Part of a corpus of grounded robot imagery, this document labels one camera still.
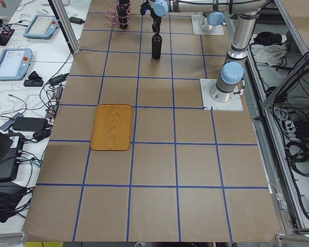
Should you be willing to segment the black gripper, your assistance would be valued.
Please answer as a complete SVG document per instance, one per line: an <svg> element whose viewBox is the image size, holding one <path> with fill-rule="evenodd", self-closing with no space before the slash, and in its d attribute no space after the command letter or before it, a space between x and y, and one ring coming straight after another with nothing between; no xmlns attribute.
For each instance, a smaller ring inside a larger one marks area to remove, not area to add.
<svg viewBox="0 0 309 247"><path fill-rule="evenodd" d="M144 16L147 10L150 11L150 16L153 19L152 32L159 33L160 32L160 27L161 27L161 17L159 17L159 16L157 16L155 14L155 11L151 7L149 0L146 0L144 3L141 4L141 6L140 6L140 14L142 16Z"/></svg>

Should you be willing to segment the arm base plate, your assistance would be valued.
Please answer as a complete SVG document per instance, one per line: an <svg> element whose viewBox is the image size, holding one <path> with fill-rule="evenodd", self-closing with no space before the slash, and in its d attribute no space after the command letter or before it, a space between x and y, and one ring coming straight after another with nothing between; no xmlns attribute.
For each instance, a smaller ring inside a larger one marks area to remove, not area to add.
<svg viewBox="0 0 309 247"><path fill-rule="evenodd" d="M200 79L200 89L204 110L243 111L241 94L237 85L229 93L223 93L216 87L217 79Z"/></svg>
<svg viewBox="0 0 309 247"><path fill-rule="evenodd" d="M210 35L210 36L223 36L224 29L222 24L212 26L208 23L208 20L203 15L192 14L192 27L193 34L195 35Z"/></svg>

